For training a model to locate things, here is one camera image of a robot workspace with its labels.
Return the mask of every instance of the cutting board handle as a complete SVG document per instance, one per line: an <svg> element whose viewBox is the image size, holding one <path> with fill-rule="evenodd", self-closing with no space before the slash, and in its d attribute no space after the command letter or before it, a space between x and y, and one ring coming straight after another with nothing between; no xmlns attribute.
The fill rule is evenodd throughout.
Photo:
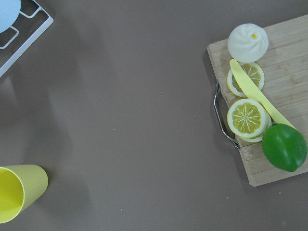
<svg viewBox="0 0 308 231"><path fill-rule="evenodd" d="M225 131L224 126L222 124L223 119L220 119L221 116L220 116L220 110L219 110L218 101L217 101L217 96L219 95L219 93L220 93L220 83L219 83L219 81L217 81L216 82L216 92L215 92L215 96L214 96L214 110L215 110L216 118L217 118L220 130L222 131L222 133L233 143L233 145L236 147L237 150L240 150L241 148L240 148L240 145L238 144L237 140L230 137L227 134L227 132Z"/></svg>

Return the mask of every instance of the yellow cup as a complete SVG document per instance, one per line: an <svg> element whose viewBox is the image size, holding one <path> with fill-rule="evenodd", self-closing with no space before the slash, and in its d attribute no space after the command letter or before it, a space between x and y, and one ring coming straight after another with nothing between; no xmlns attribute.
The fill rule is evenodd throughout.
<svg viewBox="0 0 308 231"><path fill-rule="evenodd" d="M37 165L0 167L0 224L14 219L47 189L46 172Z"/></svg>

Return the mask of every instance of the wooden cutting board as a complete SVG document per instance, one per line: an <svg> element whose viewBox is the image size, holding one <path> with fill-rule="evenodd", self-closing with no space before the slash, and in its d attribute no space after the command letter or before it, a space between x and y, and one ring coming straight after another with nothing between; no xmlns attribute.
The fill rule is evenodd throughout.
<svg viewBox="0 0 308 231"><path fill-rule="evenodd" d="M262 92L308 141L308 15L264 29L269 37L269 48L256 61L265 75ZM240 97L233 95L227 86L232 58L227 39L211 43L207 51L216 79L220 82L222 96L230 107ZM275 168L264 156L260 142L249 143L235 138L241 147L240 155L252 186L308 171L308 160L295 172Z"/></svg>

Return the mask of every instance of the toy green pepper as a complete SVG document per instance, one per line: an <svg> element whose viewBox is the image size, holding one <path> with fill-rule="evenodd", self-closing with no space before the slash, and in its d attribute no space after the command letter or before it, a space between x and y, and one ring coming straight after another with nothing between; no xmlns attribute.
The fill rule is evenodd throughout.
<svg viewBox="0 0 308 231"><path fill-rule="evenodd" d="M304 137L286 124L273 123L263 135L262 148L275 167L289 172L297 170L307 156Z"/></svg>

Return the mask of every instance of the knife blade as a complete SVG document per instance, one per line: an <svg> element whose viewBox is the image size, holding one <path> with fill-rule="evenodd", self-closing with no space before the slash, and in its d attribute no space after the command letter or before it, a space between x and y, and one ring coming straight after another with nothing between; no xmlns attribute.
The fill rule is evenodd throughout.
<svg viewBox="0 0 308 231"><path fill-rule="evenodd" d="M295 128L266 98L266 96L260 91L260 89L253 83L253 81L249 78L246 72L242 69L239 63L235 59L230 60L230 67L233 73L233 76L242 89L243 93L247 96L247 98L255 100L262 104L265 110L268 112L270 117L276 123L287 124L293 128Z"/></svg>

